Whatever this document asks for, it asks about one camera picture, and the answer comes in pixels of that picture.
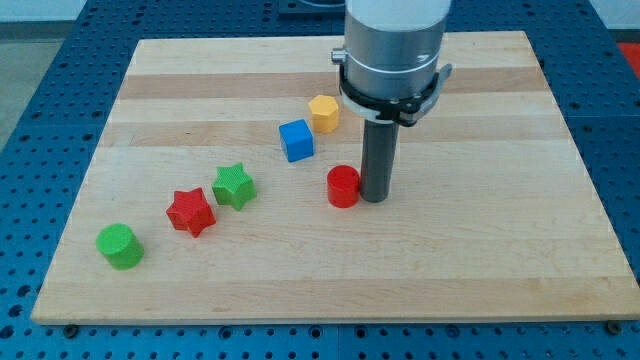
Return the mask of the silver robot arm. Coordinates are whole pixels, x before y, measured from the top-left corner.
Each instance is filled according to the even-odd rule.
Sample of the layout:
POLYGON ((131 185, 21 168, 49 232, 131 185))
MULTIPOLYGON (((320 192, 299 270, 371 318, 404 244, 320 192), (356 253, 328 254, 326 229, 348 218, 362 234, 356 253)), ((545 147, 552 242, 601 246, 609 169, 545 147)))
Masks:
POLYGON ((344 44, 331 60, 376 99, 409 98, 432 81, 451 0, 346 0, 344 44))

